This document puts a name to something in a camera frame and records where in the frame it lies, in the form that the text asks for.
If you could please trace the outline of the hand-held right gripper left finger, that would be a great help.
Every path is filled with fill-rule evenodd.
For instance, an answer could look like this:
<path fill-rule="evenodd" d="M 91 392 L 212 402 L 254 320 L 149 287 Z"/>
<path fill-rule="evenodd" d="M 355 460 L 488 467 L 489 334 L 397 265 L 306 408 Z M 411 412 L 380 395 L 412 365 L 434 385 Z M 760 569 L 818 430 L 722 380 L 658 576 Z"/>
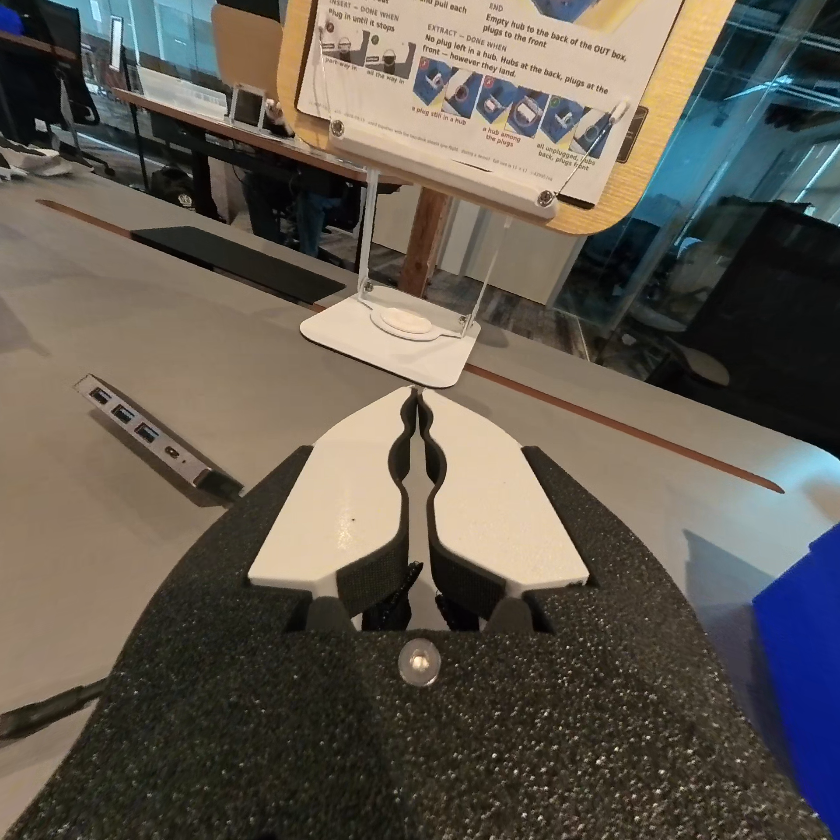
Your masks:
<path fill-rule="evenodd" d="M 351 617 L 400 588 L 416 416 L 416 391 L 404 386 L 316 441 L 248 570 L 252 585 L 334 596 Z"/>

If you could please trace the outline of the wooden post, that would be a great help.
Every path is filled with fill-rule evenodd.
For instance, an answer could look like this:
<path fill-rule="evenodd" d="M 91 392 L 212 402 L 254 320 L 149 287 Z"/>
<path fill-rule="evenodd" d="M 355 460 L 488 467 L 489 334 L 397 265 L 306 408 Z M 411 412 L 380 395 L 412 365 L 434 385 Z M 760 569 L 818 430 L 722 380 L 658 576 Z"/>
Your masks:
<path fill-rule="evenodd" d="M 436 270 L 453 197 L 423 186 L 419 194 L 397 289 L 424 298 Z"/>

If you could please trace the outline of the white document stand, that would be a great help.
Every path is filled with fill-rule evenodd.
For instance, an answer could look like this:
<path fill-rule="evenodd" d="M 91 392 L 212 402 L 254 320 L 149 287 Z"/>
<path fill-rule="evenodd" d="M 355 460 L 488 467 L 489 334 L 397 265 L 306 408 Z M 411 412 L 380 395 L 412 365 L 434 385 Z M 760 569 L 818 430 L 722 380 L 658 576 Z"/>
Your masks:
<path fill-rule="evenodd" d="M 457 161 L 447 151 L 422 150 L 418 143 L 361 122 L 332 120 L 329 139 L 339 150 L 372 161 L 366 166 L 358 281 L 353 295 L 305 320 L 301 334 L 418 385 L 446 388 L 456 384 L 480 334 L 476 315 L 489 277 L 465 316 L 404 291 L 376 286 L 370 278 L 369 257 L 380 174 L 386 167 L 402 170 L 471 194 L 481 203 L 497 203 L 541 220 L 553 219 L 557 213 L 557 192 L 517 183 L 485 164 Z"/>

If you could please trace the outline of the white sneakers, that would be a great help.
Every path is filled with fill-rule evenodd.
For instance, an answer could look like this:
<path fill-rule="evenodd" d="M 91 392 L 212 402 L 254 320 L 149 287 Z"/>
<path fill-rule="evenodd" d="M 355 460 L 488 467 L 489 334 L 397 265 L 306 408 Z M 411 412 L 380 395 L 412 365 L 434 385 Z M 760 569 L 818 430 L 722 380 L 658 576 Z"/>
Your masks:
<path fill-rule="evenodd" d="M 73 175 L 74 170 L 56 150 L 40 149 L 13 142 L 1 134 L 1 177 L 58 177 Z"/>

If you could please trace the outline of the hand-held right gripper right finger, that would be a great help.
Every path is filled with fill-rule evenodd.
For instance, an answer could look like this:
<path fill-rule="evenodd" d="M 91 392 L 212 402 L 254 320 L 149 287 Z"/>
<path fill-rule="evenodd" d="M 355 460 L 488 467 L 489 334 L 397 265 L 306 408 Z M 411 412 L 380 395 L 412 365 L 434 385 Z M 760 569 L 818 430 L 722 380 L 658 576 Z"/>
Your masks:
<path fill-rule="evenodd" d="M 438 392 L 420 395 L 429 557 L 448 601 L 490 618 L 507 596 L 584 585 L 589 570 L 522 446 Z"/>

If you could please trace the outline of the black partition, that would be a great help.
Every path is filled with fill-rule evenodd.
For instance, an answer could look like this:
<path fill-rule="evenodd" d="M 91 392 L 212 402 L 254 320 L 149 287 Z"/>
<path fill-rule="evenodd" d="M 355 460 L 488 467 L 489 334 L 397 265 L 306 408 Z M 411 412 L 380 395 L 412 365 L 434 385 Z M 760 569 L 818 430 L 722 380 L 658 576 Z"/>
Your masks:
<path fill-rule="evenodd" d="M 768 205 L 647 383 L 839 456 L 839 231 Z"/>

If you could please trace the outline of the black office chair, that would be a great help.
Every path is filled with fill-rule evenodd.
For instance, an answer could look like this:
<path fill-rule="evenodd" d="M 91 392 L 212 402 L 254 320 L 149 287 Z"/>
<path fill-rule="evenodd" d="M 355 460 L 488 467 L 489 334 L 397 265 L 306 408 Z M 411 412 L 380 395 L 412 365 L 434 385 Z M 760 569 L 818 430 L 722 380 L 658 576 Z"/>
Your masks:
<path fill-rule="evenodd" d="M 60 141 L 59 151 L 90 169 L 100 165 L 104 174 L 113 180 L 116 173 L 111 165 L 84 152 L 78 139 L 77 126 L 96 127 L 100 123 L 85 79 L 80 14 L 75 7 L 58 2 L 36 1 L 33 5 L 31 30 L 50 47 L 53 56 L 58 92 L 52 98 L 57 99 L 57 124 L 72 138 L 72 144 Z"/>

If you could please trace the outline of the clear acrylic stand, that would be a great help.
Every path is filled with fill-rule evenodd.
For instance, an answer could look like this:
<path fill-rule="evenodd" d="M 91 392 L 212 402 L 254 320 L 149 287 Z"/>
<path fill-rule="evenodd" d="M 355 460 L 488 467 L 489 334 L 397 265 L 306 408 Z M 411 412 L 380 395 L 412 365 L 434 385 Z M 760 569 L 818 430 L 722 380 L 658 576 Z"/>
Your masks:
<path fill-rule="evenodd" d="M 264 129 L 266 105 L 266 89 L 236 83 L 225 119 L 239 128 L 259 133 Z"/>

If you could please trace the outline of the black backpack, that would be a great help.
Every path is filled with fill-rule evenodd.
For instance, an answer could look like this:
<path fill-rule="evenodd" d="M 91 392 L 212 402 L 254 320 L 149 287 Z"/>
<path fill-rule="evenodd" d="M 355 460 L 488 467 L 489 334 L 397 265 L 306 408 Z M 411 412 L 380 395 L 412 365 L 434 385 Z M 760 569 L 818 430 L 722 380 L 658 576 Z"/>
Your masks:
<path fill-rule="evenodd" d="M 166 165 L 151 174 L 150 194 L 188 211 L 196 210 L 193 179 L 177 166 Z"/>

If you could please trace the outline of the brown cardboard board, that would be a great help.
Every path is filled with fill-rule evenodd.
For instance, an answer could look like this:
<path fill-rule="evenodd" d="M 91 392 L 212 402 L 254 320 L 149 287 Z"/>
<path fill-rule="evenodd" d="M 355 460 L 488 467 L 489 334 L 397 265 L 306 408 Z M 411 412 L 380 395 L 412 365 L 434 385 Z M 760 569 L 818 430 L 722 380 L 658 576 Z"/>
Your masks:
<path fill-rule="evenodd" d="M 231 90 L 236 83 L 266 89 L 267 113 L 269 104 L 277 100 L 282 43 L 278 3 L 216 2 L 211 20 L 222 82 Z"/>

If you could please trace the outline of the brown wooden table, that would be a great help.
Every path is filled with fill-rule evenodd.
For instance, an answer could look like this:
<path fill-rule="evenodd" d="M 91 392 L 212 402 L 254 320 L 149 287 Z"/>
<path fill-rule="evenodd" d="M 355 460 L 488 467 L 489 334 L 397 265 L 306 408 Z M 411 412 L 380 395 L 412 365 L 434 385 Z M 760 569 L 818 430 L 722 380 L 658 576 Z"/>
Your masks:
<path fill-rule="evenodd" d="M 213 136 L 217 139 L 226 139 L 246 144 L 249 147 L 261 149 L 298 163 L 311 165 L 348 181 L 361 184 L 365 184 L 367 181 L 367 173 L 362 166 L 352 164 L 333 154 L 321 152 L 301 141 L 282 140 L 270 133 L 238 128 L 224 120 L 211 119 L 199 113 L 185 111 L 120 87 L 111 87 L 110 90 L 113 96 L 121 102 L 132 104 L 147 112 L 166 117 L 182 126 L 181 133 L 183 138 L 173 140 L 173 142 L 184 148 L 191 149 L 195 145 L 193 141 L 190 143 L 186 141 L 187 135 L 195 136 L 196 138 Z"/>

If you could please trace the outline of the instruction board on stand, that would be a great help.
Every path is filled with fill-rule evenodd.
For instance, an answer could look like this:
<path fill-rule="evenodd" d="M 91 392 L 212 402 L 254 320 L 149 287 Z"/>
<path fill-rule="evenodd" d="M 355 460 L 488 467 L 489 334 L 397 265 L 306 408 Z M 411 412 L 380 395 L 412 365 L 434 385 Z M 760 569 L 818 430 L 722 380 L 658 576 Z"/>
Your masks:
<path fill-rule="evenodd" d="M 625 129 L 633 140 L 626 161 L 613 165 L 604 193 L 593 207 L 577 199 L 555 200 L 549 217 L 515 198 L 512 185 L 496 187 L 482 177 L 449 174 L 440 155 L 433 155 L 431 164 L 423 164 L 417 153 L 381 150 L 354 140 L 347 143 L 345 134 L 334 139 L 333 118 L 299 111 L 298 94 L 316 18 L 314 2 L 288 3 L 277 68 L 277 97 L 302 142 L 346 165 L 376 171 L 382 181 L 389 177 L 394 182 L 421 186 L 565 235 L 593 235 L 618 223 L 641 199 L 732 6 L 733 2 L 723 1 L 683 3 L 636 108 L 637 112 L 646 111 L 645 119 Z"/>

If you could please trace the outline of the grey usb hub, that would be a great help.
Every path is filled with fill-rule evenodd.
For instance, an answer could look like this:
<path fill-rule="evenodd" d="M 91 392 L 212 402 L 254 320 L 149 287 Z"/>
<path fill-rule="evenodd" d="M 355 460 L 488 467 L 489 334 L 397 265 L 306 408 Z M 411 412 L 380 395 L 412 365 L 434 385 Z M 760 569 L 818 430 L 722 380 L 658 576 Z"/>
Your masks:
<path fill-rule="evenodd" d="M 132 441 L 194 488 L 213 473 L 220 473 L 211 460 L 199 454 L 172 430 L 148 413 L 132 397 L 94 374 L 85 374 L 74 385 L 108 422 L 127 433 Z"/>

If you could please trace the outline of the blue plastic bin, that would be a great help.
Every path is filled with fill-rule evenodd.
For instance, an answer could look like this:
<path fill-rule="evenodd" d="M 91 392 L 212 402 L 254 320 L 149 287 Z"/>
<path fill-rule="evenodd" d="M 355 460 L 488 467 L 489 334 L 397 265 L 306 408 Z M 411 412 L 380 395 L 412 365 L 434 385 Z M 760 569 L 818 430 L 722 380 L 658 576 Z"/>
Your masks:
<path fill-rule="evenodd" d="M 796 740 L 838 740 L 839 526 L 753 599 L 775 695 Z"/>

